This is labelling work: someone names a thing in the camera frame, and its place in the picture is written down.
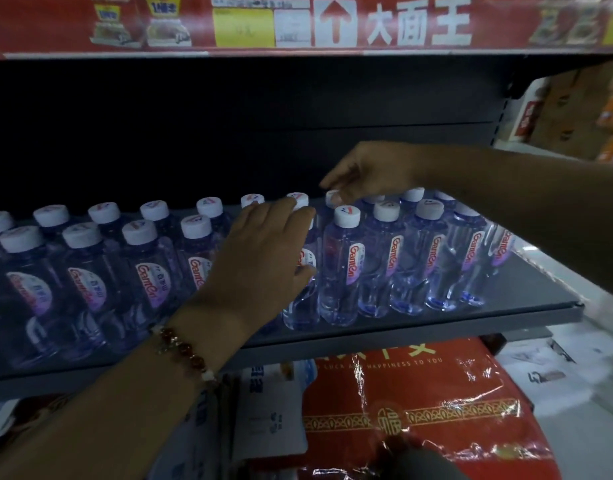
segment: gray metal shelf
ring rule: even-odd
[[[346,328],[320,321],[311,331],[277,330],[256,335],[225,369],[438,342],[458,337],[579,321],[583,306],[517,256],[512,256],[487,291],[481,308],[466,307],[449,314],[428,310],[420,317],[392,312],[376,320],[360,317]],[[12,397],[76,392],[92,383],[120,357],[99,351],[86,361],[65,365],[55,359],[25,375],[0,366],[0,400]]]

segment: red bead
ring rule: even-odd
[[[180,352],[180,355],[182,355],[183,357],[190,357],[191,355],[193,355],[193,347],[191,347],[190,344],[187,344],[186,342],[182,342],[180,345],[178,345],[178,350]]]
[[[160,332],[160,337],[167,345],[171,343],[175,337],[175,332],[172,328],[163,328]]]
[[[190,358],[190,366],[193,369],[203,371],[204,368],[206,367],[206,364],[204,363],[204,359],[202,357],[198,357],[197,355],[195,355]]]

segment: hand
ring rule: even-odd
[[[295,272],[315,215],[293,212],[295,204],[286,197],[243,209],[192,301],[238,317],[249,335],[286,308],[315,275],[312,266]]]
[[[363,141],[356,145],[320,182],[340,192],[333,203],[353,203],[369,195],[399,194],[421,184],[421,157],[428,148],[390,141]]]

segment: shelf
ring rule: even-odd
[[[0,0],[8,59],[572,53],[613,0]]]
[[[392,312],[380,320],[360,317],[348,328],[320,321],[309,332],[291,331],[280,325],[268,335],[258,334],[250,339],[225,369],[574,322],[581,320],[582,314],[583,306],[574,294],[514,255],[491,283],[486,304],[481,308],[467,307],[451,314],[428,310],[415,318]],[[0,400],[76,392],[118,360],[108,351],[99,351],[78,363],[77,369],[65,370],[64,363],[55,359],[24,376],[0,367]]]

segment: bottle label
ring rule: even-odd
[[[391,247],[389,248],[388,264],[386,265],[386,275],[392,275],[397,269],[397,260],[400,257],[400,249],[404,242],[403,235],[396,235],[391,239]]]
[[[491,262],[494,266],[501,266],[504,261],[506,261],[511,255],[511,249],[513,249],[513,243],[515,242],[515,235],[512,232],[504,229],[504,234],[502,234],[502,240],[500,241],[500,245],[493,253],[493,261]]]
[[[480,244],[484,238],[484,231],[478,231],[471,236],[471,242],[468,245],[466,256],[462,261],[462,271],[467,271],[477,261],[477,250],[480,248]]]
[[[26,325],[27,336],[31,343],[35,346],[40,345],[42,340],[48,339],[46,331],[39,324],[38,319],[35,317],[30,318]]]
[[[171,291],[171,277],[168,271],[152,262],[136,264],[135,268],[151,306],[157,308],[164,303]]]
[[[68,272],[91,311],[96,312],[104,306],[107,295],[106,285],[97,274],[78,267],[70,267]]]
[[[199,256],[189,258],[190,275],[193,278],[196,290],[199,290],[199,288],[206,283],[208,272],[211,271],[212,265],[213,263],[206,258],[201,258]]]
[[[439,248],[444,240],[444,234],[438,234],[433,238],[430,244],[429,255],[427,256],[426,266],[424,268],[424,277],[428,278],[429,275],[435,269],[435,265],[438,261]]]
[[[51,307],[53,293],[46,281],[26,273],[6,273],[15,290],[28,303],[33,313],[42,316]]]
[[[349,248],[349,265],[347,267],[347,284],[351,285],[358,281],[364,266],[364,244],[357,242]]]
[[[315,254],[313,254],[308,249],[302,248],[302,251],[300,251],[300,259],[297,260],[297,265],[317,267]]]

